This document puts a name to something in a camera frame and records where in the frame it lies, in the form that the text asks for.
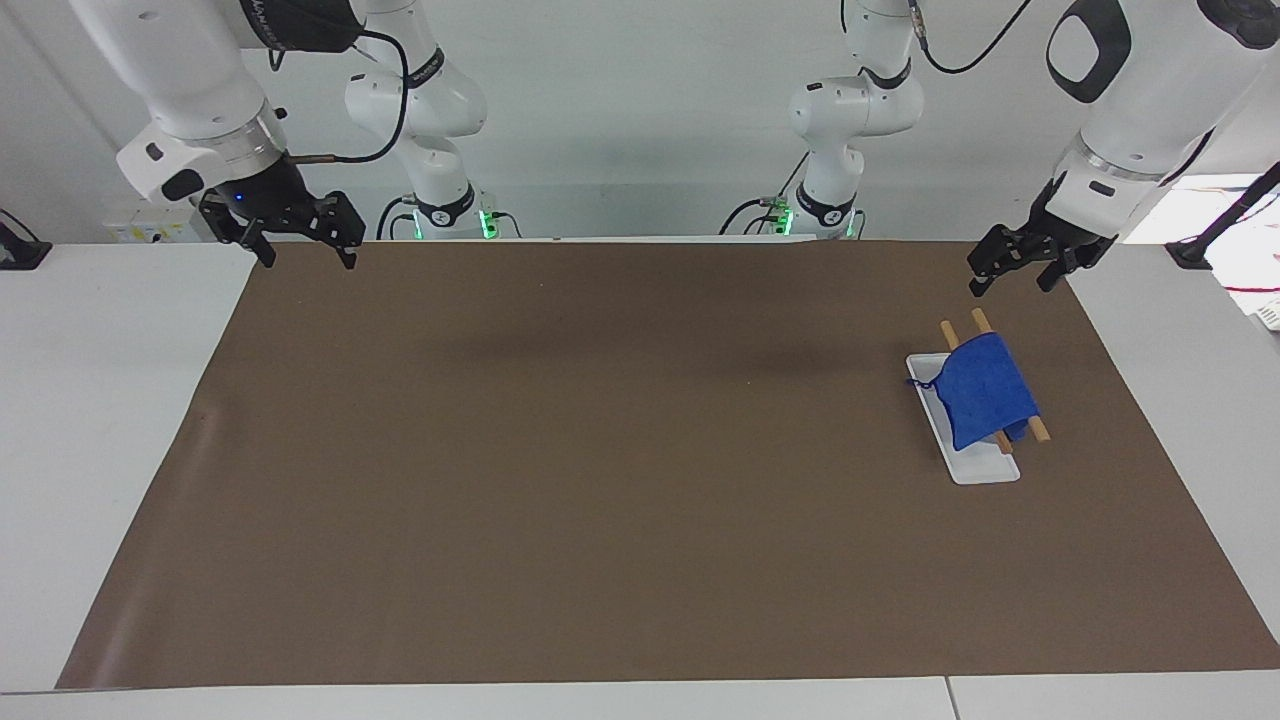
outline blue cloth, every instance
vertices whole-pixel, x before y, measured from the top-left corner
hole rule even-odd
[[[1039,415],[1009,346],[996,333],[957,347],[929,384],[947,409],[956,452],[997,430],[1019,441],[1027,434],[1027,420]]]

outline wooden stick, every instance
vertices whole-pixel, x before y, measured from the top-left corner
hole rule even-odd
[[[960,347],[960,336],[956,334],[956,328],[951,324],[951,320],[942,320],[941,328],[942,337],[947,340],[947,348],[955,351],[955,348]],[[1005,430],[996,432],[996,445],[1000,446],[1001,454],[1014,454],[1014,443],[1009,442],[1009,436],[1005,434]]]
[[[1041,420],[1039,415],[1027,420],[1028,425],[1032,428],[1032,434],[1036,436],[1036,442],[1048,442],[1053,438],[1048,434],[1048,428],[1044,427],[1044,420]]]
[[[987,319],[987,314],[982,311],[982,307],[973,309],[973,322],[978,323],[978,329],[984,333],[996,332],[991,327],[991,320]],[[1027,420],[1030,427],[1032,434],[1036,436],[1036,442],[1048,442],[1052,439],[1048,434],[1048,428],[1044,427],[1044,420],[1039,415],[1036,415]]]
[[[960,347],[960,336],[956,334],[955,325],[951,320],[942,320],[942,337],[947,338],[947,350],[955,351]]]
[[[980,333],[996,332],[992,329],[991,320],[987,319],[987,314],[982,311],[982,307],[973,309],[973,322],[978,323],[978,332]]]

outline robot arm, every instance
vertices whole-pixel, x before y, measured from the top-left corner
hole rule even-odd
[[[858,76],[809,83],[791,99],[791,127],[809,145],[805,177],[787,199],[792,229],[819,237],[844,234],[852,220],[864,161],[850,143],[909,129],[924,113],[924,91],[911,77],[908,0],[850,5],[846,42],[861,63]]]
[[[361,31],[346,0],[314,0],[306,14],[292,3],[242,5],[252,29],[276,49],[338,51]],[[204,192],[200,210],[219,240],[238,242],[268,266],[275,252],[264,232],[305,234],[355,265],[364,223],[346,195],[317,200],[307,191],[214,0],[72,0],[72,8],[151,114],[116,156],[142,196],[177,202]]]
[[[1280,36],[1270,0],[1076,0],[1048,45],[1050,74],[1092,113],[1018,229],[993,227],[969,255],[982,296],[1047,261],[1039,287],[1092,268],[1138,205],[1207,145]]]
[[[435,41],[422,0],[367,0],[367,27],[396,37],[410,61],[404,129],[393,154],[413,187],[415,217],[430,237],[480,237],[489,232],[457,146],[449,141],[480,132],[488,105]],[[361,42],[379,69],[347,86],[347,111],[360,127],[387,137],[399,115],[401,63],[385,44]]]

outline brown table cover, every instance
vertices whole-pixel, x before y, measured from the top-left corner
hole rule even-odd
[[[951,483],[968,249],[282,246],[59,687],[1280,667],[1070,288],[983,301],[1053,442]]]

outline white tray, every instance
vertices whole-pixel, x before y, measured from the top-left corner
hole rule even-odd
[[[906,369],[911,378],[929,382],[942,372],[942,364],[947,357],[946,352],[910,355],[906,359]],[[956,452],[951,445],[951,420],[947,419],[947,410],[938,400],[938,393],[920,387],[916,387],[915,392],[920,396],[920,405],[924,406],[929,427],[933,428],[933,437],[938,441],[947,470],[951,471],[951,479],[957,486],[1011,483],[1021,477],[1014,456],[1000,452],[995,436]]]

